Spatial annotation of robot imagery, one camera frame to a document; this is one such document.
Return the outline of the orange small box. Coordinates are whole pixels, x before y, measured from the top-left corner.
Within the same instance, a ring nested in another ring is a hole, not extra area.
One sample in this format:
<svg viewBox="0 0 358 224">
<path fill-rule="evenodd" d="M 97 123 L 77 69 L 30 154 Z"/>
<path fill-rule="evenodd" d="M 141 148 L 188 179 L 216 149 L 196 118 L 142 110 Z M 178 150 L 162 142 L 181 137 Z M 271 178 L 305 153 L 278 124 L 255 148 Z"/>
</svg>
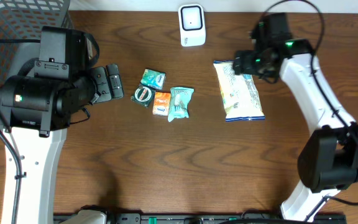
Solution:
<svg viewBox="0 0 358 224">
<path fill-rule="evenodd" d="M 154 105 L 152 113 L 159 116 L 167 116 L 169 113 L 171 94 L 165 92 L 156 92 L 154 96 Z"/>
</svg>

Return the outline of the teal tissue pack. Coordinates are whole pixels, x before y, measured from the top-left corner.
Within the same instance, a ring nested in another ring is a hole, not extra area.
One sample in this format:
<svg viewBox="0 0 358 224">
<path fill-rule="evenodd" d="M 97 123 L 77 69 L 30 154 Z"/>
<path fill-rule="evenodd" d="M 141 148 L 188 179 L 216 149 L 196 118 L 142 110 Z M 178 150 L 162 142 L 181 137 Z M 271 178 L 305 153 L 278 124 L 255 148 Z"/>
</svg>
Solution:
<svg viewBox="0 0 358 224">
<path fill-rule="evenodd" d="M 163 72 L 145 69 L 140 83 L 156 90 L 162 90 L 165 82 L 165 77 L 166 74 Z"/>
</svg>

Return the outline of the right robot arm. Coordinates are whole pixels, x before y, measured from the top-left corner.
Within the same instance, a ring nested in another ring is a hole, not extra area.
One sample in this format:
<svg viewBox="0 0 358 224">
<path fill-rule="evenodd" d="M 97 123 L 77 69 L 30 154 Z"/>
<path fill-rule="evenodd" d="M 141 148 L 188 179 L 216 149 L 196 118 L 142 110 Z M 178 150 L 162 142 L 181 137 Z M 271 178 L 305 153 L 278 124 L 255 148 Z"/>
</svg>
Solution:
<svg viewBox="0 0 358 224">
<path fill-rule="evenodd" d="M 285 220 L 312 222 L 328 201 L 358 183 L 358 123 L 325 79 L 317 46 L 294 38 L 285 13 L 262 14 L 250 36 L 254 49 L 236 52 L 234 72 L 284 82 L 308 125 L 310 138 L 297 161 L 300 180 L 280 210 Z"/>
</svg>

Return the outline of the teal small packet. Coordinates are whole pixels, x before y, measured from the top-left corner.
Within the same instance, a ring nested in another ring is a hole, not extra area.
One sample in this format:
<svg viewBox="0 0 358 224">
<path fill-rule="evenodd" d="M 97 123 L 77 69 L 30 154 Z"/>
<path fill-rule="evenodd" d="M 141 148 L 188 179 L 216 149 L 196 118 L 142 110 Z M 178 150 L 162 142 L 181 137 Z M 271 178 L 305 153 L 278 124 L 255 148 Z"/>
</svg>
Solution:
<svg viewBox="0 0 358 224">
<path fill-rule="evenodd" d="M 188 104 L 191 101 L 193 88 L 172 87 L 171 100 L 168 112 L 168 122 L 174 119 L 189 118 Z"/>
</svg>

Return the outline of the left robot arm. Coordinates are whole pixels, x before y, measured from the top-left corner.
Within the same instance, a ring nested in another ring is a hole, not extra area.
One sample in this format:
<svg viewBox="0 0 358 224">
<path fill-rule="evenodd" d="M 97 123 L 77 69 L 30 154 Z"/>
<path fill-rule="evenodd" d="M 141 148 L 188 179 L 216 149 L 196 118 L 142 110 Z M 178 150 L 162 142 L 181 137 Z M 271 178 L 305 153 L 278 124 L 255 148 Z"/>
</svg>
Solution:
<svg viewBox="0 0 358 224">
<path fill-rule="evenodd" d="M 0 88 L 6 143 L 3 223 L 52 223 L 57 168 L 72 114 L 124 96 L 118 67 L 97 66 L 94 37 L 45 26 L 38 56 Z"/>
</svg>

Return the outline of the white snack bag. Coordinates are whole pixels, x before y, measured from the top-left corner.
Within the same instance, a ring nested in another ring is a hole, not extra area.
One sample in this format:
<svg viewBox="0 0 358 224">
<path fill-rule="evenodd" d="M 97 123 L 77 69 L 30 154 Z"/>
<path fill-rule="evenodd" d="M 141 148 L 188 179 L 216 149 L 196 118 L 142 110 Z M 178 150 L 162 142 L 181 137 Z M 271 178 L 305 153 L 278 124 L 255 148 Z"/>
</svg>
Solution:
<svg viewBox="0 0 358 224">
<path fill-rule="evenodd" d="M 225 121 L 264 120 L 259 92 L 252 75 L 236 75 L 232 67 L 233 62 L 224 60 L 213 63 L 226 113 Z"/>
</svg>

